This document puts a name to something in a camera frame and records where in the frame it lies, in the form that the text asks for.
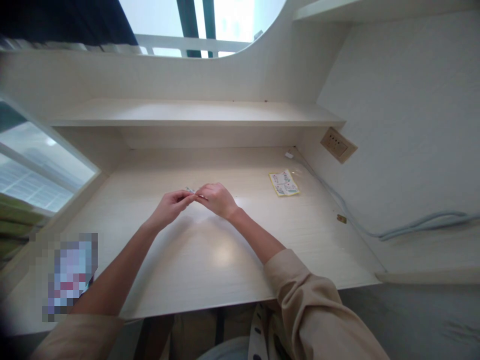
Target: label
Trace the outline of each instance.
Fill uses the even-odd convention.
[[[279,173],[269,173],[271,184],[278,196],[292,196],[300,194],[299,187],[295,183],[288,169]]]

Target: white desk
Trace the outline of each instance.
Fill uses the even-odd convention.
[[[339,289],[378,283],[374,272],[383,271],[380,263],[350,224],[337,221],[340,210],[330,194],[303,166],[284,157],[286,150],[133,150],[62,236],[98,233],[98,275],[164,193],[221,182],[238,205],[293,249],[313,273],[332,279]],[[292,171],[300,195],[277,197],[268,174],[284,169]],[[27,275],[7,300],[13,333],[54,325],[39,322],[38,291],[27,296],[28,289],[42,286],[41,280],[32,284],[32,279],[39,279],[35,275]],[[262,264],[247,242],[229,223],[195,202],[154,241],[121,316],[143,318],[273,297]]]

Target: sleeve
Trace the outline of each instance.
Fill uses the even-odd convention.
[[[291,249],[264,266],[297,359],[388,359],[368,327],[342,305],[334,283],[313,275]]]
[[[115,316],[68,315],[30,359],[106,359],[123,325],[124,321]]]

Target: cable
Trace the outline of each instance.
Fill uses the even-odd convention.
[[[374,232],[369,232],[366,230],[358,221],[355,219],[355,217],[352,215],[350,212],[347,203],[345,202],[344,198],[335,191],[334,188],[332,188],[325,180],[323,180],[320,176],[318,176],[313,169],[310,167],[310,165],[307,162],[300,161],[298,159],[295,159],[295,161],[305,167],[305,169],[308,170],[308,172],[315,178],[317,179],[320,183],[322,183],[323,186],[326,187],[326,189],[334,195],[338,201],[340,202],[340,207],[343,210],[345,217],[350,220],[350,222],[362,233],[372,237],[372,238],[378,238],[381,242],[399,237],[400,235],[405,235],[409,233],[416,233],[419,231],[430,231],[430,230],[438,230],[438,229],[443,229],[443,228],[449,228],[453,227],[456,225],[461,225],[461,224],[466,224],[474,220],[479,220],[480,219],[480,212],[474,213],[474,214],[467,214],[466,212],[461,212],[461,211],[440,211],[440,212],[434,212],[430,215],[424,216],[416,221],[410,222],[404,226],[400,226],[397,228],[390,229],[388,231],[384,232],[379,232],[379,233],[374,233]],[[426,224],[429,223],[435,219],[438,218],[444,218],[444,217],[450,217],[447,219],[439,220],[434,223]]]

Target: wall socket panel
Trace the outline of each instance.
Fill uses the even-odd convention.
[[[353,143],[344,138],[333,127],[329,127],[320,144],[328,150],[341,164],[358,149]]]

